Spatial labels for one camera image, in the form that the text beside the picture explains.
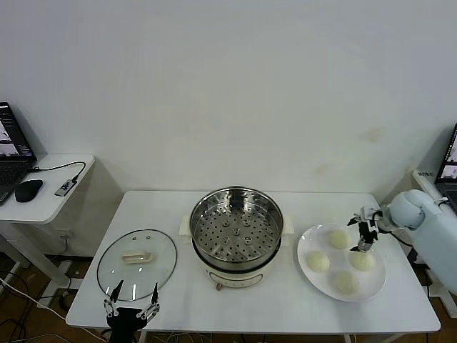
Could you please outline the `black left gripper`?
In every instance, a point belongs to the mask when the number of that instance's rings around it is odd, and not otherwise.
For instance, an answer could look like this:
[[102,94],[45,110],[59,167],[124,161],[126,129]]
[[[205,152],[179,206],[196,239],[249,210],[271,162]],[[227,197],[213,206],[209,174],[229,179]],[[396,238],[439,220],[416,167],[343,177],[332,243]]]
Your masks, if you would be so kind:
[[147,320],[152,320],[160,311],[158,284],[155,283],[151,302],[142,311],[134,308],[116,308],[124,281],[121,280],[113,288],[108,299],[104,300],[106,321],[111,329],[109,343],[131,343],[137,342],[136,332],[147,325]]

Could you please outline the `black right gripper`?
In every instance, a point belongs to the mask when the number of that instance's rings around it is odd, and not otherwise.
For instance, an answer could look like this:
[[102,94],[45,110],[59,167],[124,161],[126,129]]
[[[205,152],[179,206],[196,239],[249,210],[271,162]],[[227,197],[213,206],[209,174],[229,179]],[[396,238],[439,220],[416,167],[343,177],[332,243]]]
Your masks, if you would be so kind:
[[359,215],[351,218],[348,225],[358,224],[360,239],[356,246],[351,248],[352,252],[368,252],[379,234],[377,222],[375,220],[361,221]]

